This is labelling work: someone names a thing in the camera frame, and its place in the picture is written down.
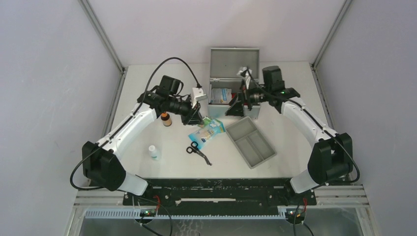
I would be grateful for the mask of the blue plaster packet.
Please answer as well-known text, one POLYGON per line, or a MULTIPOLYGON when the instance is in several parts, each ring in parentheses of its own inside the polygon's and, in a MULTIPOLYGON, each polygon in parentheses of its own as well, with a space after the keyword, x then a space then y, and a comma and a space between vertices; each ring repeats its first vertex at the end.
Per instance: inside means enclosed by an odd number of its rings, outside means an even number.
POLYGON ((204 128, 199 128, 195 132, 188 135, 191 141, 196 141, 198 143, 199 149, 202 149, 217 134, 221 134, 226 131, 224 124, 220 120, 215 118, 210 119, 212 119, 212 121, 209 125, 204 128))

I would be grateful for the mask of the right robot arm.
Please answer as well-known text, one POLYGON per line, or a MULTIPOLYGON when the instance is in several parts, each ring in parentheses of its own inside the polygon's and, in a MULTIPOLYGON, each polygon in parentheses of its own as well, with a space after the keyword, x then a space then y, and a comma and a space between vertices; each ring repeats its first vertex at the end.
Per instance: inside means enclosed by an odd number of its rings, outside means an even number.
POLYGON ((262 70, 264 83, 260 85, 249 67, 241 67, 237 75, 242 78, 240 91, 229 102, 226 116, 242 117, 245 108, 267 102, 279 114, 288 118, 304 135, 312 147, 307 168, 292 177, 285 185, 284 198, 292 205, 298 204, 304 192, 322 186, 359 168, 353 160, 353 141, 347 133, 329 128, 309 111, 294 88, 286 88, 279 66, 262 70))

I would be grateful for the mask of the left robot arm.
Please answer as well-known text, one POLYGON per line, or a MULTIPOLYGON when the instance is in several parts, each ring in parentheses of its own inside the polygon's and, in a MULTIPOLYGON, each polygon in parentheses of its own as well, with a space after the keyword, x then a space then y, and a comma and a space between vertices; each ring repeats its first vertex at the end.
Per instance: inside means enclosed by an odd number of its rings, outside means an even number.
POLYGON ((179 115, 183 125, 203 123, 200 102, 207 99, 207 94, 197 86, 190 94, 180 96, 182 85, 182 81, 164 75, 160 84, 140 95, 133 110, 116 128, 95 143, 86 142, 82 147, 83 175, 99 188, 129 192, 140 204, 150 204, 154 192, 148 182, 128 173, 120 160, 134 139, 164 112, 179 115))

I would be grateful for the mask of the small green white box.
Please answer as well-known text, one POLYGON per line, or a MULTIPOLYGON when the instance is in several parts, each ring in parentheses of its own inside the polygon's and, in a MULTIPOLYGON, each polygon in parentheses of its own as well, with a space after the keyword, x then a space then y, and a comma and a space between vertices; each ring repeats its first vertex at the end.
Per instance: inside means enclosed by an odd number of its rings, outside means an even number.
POLYGON ((204 128, 205 126, 209 125, 211 123, 212 119, 206 117, 203 119, 203 123, 198 124, 198 127, 204 128))

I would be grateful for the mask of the black medical scissors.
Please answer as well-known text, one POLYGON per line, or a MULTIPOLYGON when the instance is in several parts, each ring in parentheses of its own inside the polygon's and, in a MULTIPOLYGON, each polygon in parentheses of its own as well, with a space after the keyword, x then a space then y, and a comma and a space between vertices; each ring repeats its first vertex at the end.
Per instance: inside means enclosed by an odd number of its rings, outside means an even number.
POLYGON ((200 151, 200 149, 198 147, 198 143, 196 141, 193 141, 190 144, 190 146, 188 146, 186 148, 186 152, 188 154, 195 153, 195 154, 199 155, 200 157, 202 157, 205 160, 207 165, 212 166, 212 163, 209 161, 208 157, 200 151))

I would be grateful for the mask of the brown bottle orange cap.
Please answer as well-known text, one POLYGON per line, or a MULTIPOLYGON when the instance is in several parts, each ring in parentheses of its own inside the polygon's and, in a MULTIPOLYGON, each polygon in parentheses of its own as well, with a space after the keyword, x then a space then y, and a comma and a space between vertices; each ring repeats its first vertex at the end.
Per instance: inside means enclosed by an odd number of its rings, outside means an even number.
POLYGON ((172 119, 167 112, 162 113, 160 117, 165 127, 169 127, 172 125, 172 119))

